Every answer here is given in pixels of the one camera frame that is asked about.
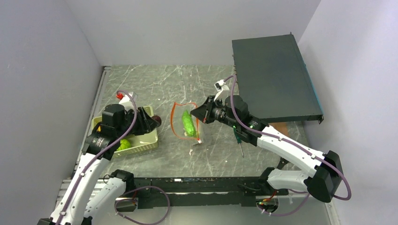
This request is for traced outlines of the dark red toy fruit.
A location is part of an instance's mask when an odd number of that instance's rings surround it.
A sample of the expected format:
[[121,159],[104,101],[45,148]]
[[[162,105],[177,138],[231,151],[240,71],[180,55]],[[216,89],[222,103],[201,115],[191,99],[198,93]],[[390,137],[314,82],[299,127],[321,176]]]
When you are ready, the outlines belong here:
[[154,115],[152,118],[153,118],[155,121],[157,121],[158,123],[161,124],[161,118],[160,118],[160,116]]

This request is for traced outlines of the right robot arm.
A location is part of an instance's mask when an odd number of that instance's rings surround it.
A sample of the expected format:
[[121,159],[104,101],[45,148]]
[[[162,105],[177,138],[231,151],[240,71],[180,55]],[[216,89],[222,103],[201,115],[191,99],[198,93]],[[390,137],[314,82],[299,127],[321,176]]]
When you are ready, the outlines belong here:
[[225,124],[235,129],[241,141],[269,150],[299,168],[298,171],[267,168],[258,183],[259,190],[265,195],[276,189],[292,189],[308,192],[315,199],[329,203],[338,197],[336,191],[340,183],[347,182],[337,153],[311,149],[281,134],[252,116],[247,103],[238,95],[227,97],[224,102],[208,96],[190,114],[204,124],[214,121]]

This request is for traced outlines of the green toy cucumber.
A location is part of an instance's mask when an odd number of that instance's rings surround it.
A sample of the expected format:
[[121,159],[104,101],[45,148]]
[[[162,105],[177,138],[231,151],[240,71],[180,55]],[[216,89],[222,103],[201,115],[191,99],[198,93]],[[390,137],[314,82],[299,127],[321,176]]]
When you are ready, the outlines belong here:
[[193,119],[187,110],[185,110],[182,114],[182,123],[187,136],[197,137],[197,131]]

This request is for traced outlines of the clear zip top bag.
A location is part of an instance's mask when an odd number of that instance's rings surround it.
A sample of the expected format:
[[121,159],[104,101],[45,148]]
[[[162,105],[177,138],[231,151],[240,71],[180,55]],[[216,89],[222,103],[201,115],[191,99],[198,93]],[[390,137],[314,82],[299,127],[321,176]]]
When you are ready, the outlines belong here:
[[170,114],[170,124],[173,134],[191,144],[203,144],[205,132],[199,119],[191,115],[191,111],[198,108],[194,102],[179,104],[174,102]]

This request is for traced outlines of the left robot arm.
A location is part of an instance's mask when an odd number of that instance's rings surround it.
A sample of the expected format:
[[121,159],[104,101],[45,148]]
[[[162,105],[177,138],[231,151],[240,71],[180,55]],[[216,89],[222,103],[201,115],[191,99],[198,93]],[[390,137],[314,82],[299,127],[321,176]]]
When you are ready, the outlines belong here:
[[132,195],[136,188],[134,174],[120,169],[110,174],[95,196],[92,192],[124,137],[145,135],[160,125],[161,118],[150,116],[143,107],[126,110],[120,104],[106,106],[101,121],[86,138],[76,173],[63,198],[50,217],[41,218],[38,224],[92,225],[106,205],[121,195]]

